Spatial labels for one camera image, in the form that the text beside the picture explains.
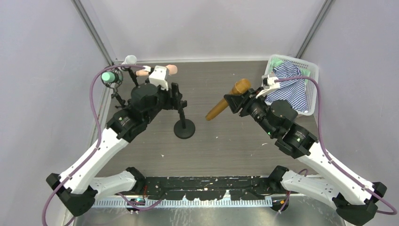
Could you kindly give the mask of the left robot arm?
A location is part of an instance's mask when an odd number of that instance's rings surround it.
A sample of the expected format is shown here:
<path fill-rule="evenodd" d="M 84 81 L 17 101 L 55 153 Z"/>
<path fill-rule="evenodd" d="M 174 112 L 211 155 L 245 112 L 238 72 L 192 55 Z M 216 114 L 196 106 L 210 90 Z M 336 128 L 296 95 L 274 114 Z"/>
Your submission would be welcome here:
<path fill-rule="evenodd" d="M 144 132 L 161 110 L 183 112 L 187 102 L 182 97 L 175 82 L 169 89 L 151 83 L 133 88 L 128 104 L 107 122 L 97 141 L 70 168 L 47 177 L 46 182 L 73 216 L 85 214 L 102 198 L 121 192 L 137 194 L 144 189 L 145 177 L 134 167 L 114 176 L 98 178 L 96 175 L 113 156 Z"/>

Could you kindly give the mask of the green microphone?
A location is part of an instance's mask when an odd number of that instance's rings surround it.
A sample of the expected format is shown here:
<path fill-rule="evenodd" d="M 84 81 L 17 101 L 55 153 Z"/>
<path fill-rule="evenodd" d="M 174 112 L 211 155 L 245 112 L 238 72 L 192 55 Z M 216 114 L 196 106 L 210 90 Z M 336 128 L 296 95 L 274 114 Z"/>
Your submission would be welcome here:
<path fill-rule="evenodd" d="M 101 80 L 104 83 L 113 83 L 117 79 L 117 76 L 113 72 L 104 72 L 101 74 Z"/>

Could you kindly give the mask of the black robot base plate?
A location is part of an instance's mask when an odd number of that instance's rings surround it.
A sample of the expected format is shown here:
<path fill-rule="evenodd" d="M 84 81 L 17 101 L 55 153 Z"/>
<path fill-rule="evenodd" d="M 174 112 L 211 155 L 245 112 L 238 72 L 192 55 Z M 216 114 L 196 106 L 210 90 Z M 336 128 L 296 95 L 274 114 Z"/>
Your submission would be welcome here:
<path fill-rule="evenodd" d="M 261 200 L 268 195 L 286 193 L 281 185 L 262 176 L 146 177 L 138 188 L 123 192 L 124 195 L 172 201 L 183 198 L 221 200 L 227 194 L 234 201 Z"/>

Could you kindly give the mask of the pink microphone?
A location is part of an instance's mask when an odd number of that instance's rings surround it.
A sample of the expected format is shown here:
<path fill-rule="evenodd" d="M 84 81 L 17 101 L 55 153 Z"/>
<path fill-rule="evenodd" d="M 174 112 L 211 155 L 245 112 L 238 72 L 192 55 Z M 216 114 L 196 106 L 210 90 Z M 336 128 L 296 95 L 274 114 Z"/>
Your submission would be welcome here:
<path fill-rule="evenodd" d="M 178 71 L 178 68 L 175 65 L 166 65 L 165 67 L 168 69 L 169 75 L 176 74 Z M 151 73 L 152 73 L 152 68 L 149 66 L 144 66 L 144 69 L 135 72 L 137 76 L 148 76 Z"/>

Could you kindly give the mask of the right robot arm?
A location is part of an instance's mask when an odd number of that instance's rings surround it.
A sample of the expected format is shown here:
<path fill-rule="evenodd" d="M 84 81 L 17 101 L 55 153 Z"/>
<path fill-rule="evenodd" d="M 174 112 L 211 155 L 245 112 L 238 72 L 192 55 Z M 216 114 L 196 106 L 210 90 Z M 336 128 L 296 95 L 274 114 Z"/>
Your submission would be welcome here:
<path fill-rule="evenodd" d="M 277 188 L 297 192 L 318 200 L 356 226 L 362 226 L 377 213 L 378 197 L 387 188 L 381 182 L 370 182 L 323 151 L 317 137 L 295 122 L 297 112 L 288 101 L 278 100 L 267 105 L 256 98 L 252 89 L 241 95 L 225 95 L 233 113 L 251 116 L 256 123 L 275 139 L 275 145 L 284 154 L 317 171 L 323 181 L 311 179 L 277 166 L 269 175 Z"/>

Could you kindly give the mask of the white microphone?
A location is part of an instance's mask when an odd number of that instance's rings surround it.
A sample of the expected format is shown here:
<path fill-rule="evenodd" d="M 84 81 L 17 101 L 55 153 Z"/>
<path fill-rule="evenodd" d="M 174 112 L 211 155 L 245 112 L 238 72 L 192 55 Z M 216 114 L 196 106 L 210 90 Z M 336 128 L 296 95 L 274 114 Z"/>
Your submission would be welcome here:
<path fill-rule="evenodd" d="M 121 63 L 122 68 L 129 68 L 132 65 L 136 65 L 137 58 L 134 55 L 128 55 L 125 57 L 124 61 Z"/>

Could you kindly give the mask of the black stand with clip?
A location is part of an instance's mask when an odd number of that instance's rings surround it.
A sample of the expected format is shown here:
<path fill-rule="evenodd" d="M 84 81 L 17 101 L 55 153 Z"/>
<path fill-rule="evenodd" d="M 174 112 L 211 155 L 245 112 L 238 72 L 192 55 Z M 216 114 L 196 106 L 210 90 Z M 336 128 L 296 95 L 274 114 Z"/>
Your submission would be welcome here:
<path fill-rule="evenodd" d="M 180 119 L 174 125 L 174 134 L 180 139 L 189 139 L 195 133 L 195 124 L 186 119 L 184 110 L 178 111 L 178 113 Z"/>

